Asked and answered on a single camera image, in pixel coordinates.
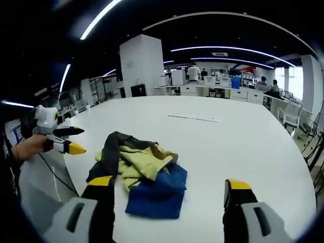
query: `column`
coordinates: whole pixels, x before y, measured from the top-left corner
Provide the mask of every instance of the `column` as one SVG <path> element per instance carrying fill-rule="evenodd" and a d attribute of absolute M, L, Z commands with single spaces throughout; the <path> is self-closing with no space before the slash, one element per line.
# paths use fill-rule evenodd
<path fill-rule="evenodd" d="M 289 68 L 285 68 L 285 90 L 289 91 Z"/>
<path fill-rule="evenodd" d="M 84 101 L 88 103 L 88 105 L 93 106 L 93 98 L 91 94 L 91 89 L 90 89 L 90 82 L 89 79 L 83 79 L 81 81 L 81 90 L 82 90 L 82 98 Z"/>
<path fill-rule="evenodd" d="M 311 55 L 302 56 L 304 74 L 303 103 L 315 120 L 323 102 L 323 77 L 320 63 Z"/>
<path fill-rule="evenodd" d="M 164 75 L 161 40 L 141 34 L 119 50 L 126 97 L 132 97 L 131 87 L 140 84 L 145 85 L 146 95 L 155 95 L 157 78 Z"/>

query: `ceiling light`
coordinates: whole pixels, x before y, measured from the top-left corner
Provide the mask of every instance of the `ceiling light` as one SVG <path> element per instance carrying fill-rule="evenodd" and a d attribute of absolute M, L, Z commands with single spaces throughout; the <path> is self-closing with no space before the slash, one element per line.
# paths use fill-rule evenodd
<path fill-rule="evenodd" d="M 270 67 L 270 66 L 267 66 L 267 65 L 258 63 L 258 62 L 251 62 L 251 61 L 240 60 L 240 59 L 219 58 L 219 57 L 198 57 L 198 58 L 192 58 L 192 60 L 200 60 L 200 59 L 217 59 L 217 60 L 228 60 L 228 61 L 238 61 L 238 62 L 249 62 L 249 63 L 253 63 L 253 64 L 257 64 L 257 65 L 261 65 L 261 66 L 265 66 L 265 67 L 274 69 L 274 67 Z"/>
<path fill-rule="evenodd" d="M 115 72 L 116 71 L 116 69 L 114 69 L 114 70 L 112 70 L 112 71 L 109 71 L 109 72 L 107 72 L 106 74 L 105 74 L 105 76 L 107 76 L 108 74 L 111 74 L 112 72 Z"/>
<path fill-rule="evenodd" d="M 24 104 L 19 104 L 19 103 L 14 103 L 14 102 L 9 102 L 9 101 L 1 101 L 2 103 L 6 105 L 15 105 L 15 106 L 22 106 L 22 107 L 27 107 L 27 108 L 34 108 L 32 105 L 24 105 Z"/>
<path fill-rule="evenodd" d="M 70 69 L 70 66 L 71 66 L 71 64 L 68 64 L 68 65 L 66 66 L 66 69 L 65 69 L 65 72 L 64 72 L 64 75 L 63 75 L 63 78 L 62 78 L 62 82 L 61 82 L 60 93 L 62 92 L 63 84 L 64 84 L 64 81 L 65 81 L 65 78 L 66 78 L 67 72 L 68 72 L 69 69 Z"/>
<path fill-rule="evenodd" d="M 96 24 L 102 19 L 103 16 L 105 16 L 106 13 L 108 13 L 113 7 L 115 7 L 118 3 L 120 3 L 122 0 L 113 0 L 108 4 L 96 17 L 95 19 L 91 22 L 91 24 L 87 27 L 83 35 L 81 36 L 80 39 L 85 39 L 87 38 L 88 34 L 90 31 L 96 26 Z"/>
<path fill-rule="evenodd" d="M 281 59 L 279 57 L 276 57 L 276 56 L 273 56 L 273 55 L 270 55 L 270 54 L 267 54 L 267 53 L 264 53 L 264 52 L 259 52 L 259 51 L 255 51 L 255 50 L 251 50 L 251 49 L 246 49 L 246 48 L 240 48 L 240 47 L 221 47 L 221 46 L 203 46 L 203 47 L 187 47 L 187 48 L 180 48 L 180 49 L 174 49 L 174 50 L 171 50 L 171 52 L 177 52 L 177 51 L 184 51 L 184 50 L 190 50 L 190 49 L 202 49 L 202 48 L 224 48 L 224 49 L 234 49 L 234 50 L 241 50 L 241 51 L 248 51 L 248 52 L 254 52 L 254 53 L 258 53 L 258 54 L 261 54 L 261 55 L 265 55 L 265 56 L 268 56 L 268 57 L 272 57 L 272 58 L 275 58 L 281 62 L 285 62 L 293 67 L 296 67 L 294 64 L 284 60 L 284 59 Z"/>
<path fill-rule="evenodd" d="M 38 95 L 41 95 L 42 93 L 46 92 L 47 91 L 47 88 L 43 88 L 42 90 L 36 92 L 34 95 L 35 96 L 38 96 Z"/>

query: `white desk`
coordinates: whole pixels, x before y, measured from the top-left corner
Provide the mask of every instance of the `white desk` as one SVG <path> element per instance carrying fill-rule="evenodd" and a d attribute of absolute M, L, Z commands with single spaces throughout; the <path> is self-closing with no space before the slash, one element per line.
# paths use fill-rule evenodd
<path fill-rule="evenodd" d="M 219 123 L 169 117 L 180 112 L 213 116 Z M 95 153 L 114 132 L 157 141 L 179 154 L 188 171 L 180 218 L 150 220 L 127 215 L 128 195 L 117 178 L 113 238 L 118 243 L 224 242 L 224 184 L 228 178 L 252 186 L 259 201 L 268 203 L 297 237 L 315 214 L 315 195 L 306 163 L 283 126 L 257 104 L 226 99 L 150 96 L 105 102 L 70 119 L 85 129 L 71 141 L 86 154 L 64 155 L 79 194 L 86 187 Z"/>

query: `blue cloth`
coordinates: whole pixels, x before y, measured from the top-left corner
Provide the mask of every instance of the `blue cloth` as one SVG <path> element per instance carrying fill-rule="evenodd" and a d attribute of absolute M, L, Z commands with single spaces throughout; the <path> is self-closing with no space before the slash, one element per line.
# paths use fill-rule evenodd
<path fill-rule="evenodd" d="M 162 169 L 155 181 L 144 179 L 139 186 L 131 187 L 126 213 L 156 219 L 178 219 L 187 171 L 175 163 Z"/>

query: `computer monitor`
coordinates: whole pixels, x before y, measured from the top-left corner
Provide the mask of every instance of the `computer monitor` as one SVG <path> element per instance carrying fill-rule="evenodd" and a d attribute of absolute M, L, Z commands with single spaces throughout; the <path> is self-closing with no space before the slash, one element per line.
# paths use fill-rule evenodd
<path fill-rule="evenodd" d="M 240 69 L 236 69 L 236 68 L 231 68 L 229 70 L 228 75 L 232 75 L 232 76 L 241 75 L 241 70 Z"/>

